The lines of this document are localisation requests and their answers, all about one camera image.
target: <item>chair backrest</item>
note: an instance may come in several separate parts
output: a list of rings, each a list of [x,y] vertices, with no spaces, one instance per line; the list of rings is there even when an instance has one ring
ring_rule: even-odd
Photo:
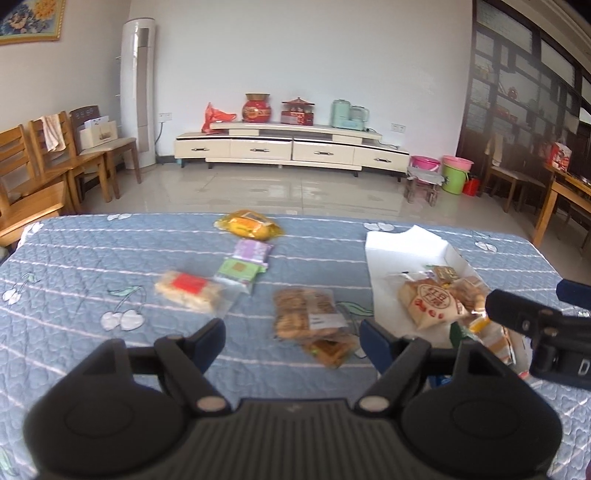
[[[45,135],[43,133],[43,122],[41,120],[31,120],[29,122],[29,134],[33,141],[33,150],[35,152],[35,159],[37,160],[37,168],[41,175],[45,174],[46,170],[51,167],[54,161],[60,157],[64,160],[74,158],[77,156],[76,144],[74,143],[74,132],[70,118],[66,112],[59,113],[61,134],[64,136],[64,143],[66,149],[61,152],[48,152],[45,142]]]
[[[76,150],[78,153],[82,151],[78,132],[84,127],[84,122],[98,117],[100,117],[100,113],[97,105],[82,106],[70,112],[72,130],[74,131],[74,143],[76,144]]]
[[[37,172],[33,166],[32,157],[22,125],[0,133],[0,214],[2,216],[7,214],[12,203],[2,177],[24,167],[29,178],[35,178]]]

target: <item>electrical socket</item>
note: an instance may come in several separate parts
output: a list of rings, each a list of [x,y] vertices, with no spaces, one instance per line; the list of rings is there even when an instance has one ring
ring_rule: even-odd
[[[392,132],[403,134],[406,132],[406,125],[392,124],[391,129]]]

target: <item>blue quilted bedspread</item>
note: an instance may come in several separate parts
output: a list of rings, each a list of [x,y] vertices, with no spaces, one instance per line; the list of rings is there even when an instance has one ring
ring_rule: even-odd
[[[105,339],[129,346],[190,335],[208,320],[154,291],[166,270],[212,276],[237,238],[213,227],[208,213],[93,215],[44,220],[0,267],[0,469],[31,478],[22,441],[27,410]],[[346,397],[356,400],[375,381],[366,360],[326,369],[299,347],[274,339],[272,294],[287,286],[333,290],[350,319],[370,316],[372,291],[362,221],[275,217],[286,235],[272,241],[269,270],[251,297],[226,316],[226,347],[207,373],[233,403],[241,397]],[[394,225],[401,232],[411,225]],[[558,274],[526,240],[512,235],[426,227],[454,245],[491,288],[503,288],[573,313],[554,293]],[[106,331],[101,317],[143,325]],[[585,391],[541,381],[536,389],[559,413],[564,441],[550,475],[583,479],[589,462],[591,407]]]

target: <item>shiny floor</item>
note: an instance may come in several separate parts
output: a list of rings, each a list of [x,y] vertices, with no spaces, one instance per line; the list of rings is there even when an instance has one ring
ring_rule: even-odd
[[[87,193],[89,213],[122,212],[231,212],[252,208],[261,213],[344,216],[399,222],[450,225],[513,233],[529,238],[534,209],[504,213],[502,199],[441,192],[435,207],[417,198],[409,204],[404,182],[384,173],[351,172],[323,168],[205,163],[148,167],[138,185],[129,171],[118,175],[121,198],[104,203],[100,189]],[[540,251],[565,278],[591,284],[591,254],[581,253],[586,231],[565,216],[554,215]]]

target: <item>pink bucket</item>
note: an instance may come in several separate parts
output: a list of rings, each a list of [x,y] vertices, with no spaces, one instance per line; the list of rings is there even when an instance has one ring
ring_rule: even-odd
[[[453,168],[457,168],[462,171],[470,171],[474,162],[472,160],[466,160],[465,158],[452,157],[451,155],[443,156],[443,164]]]
[[[441,162],[435,158],[429,157],[411,157],[411,165],[420,168],[421,170],[437,171]]]

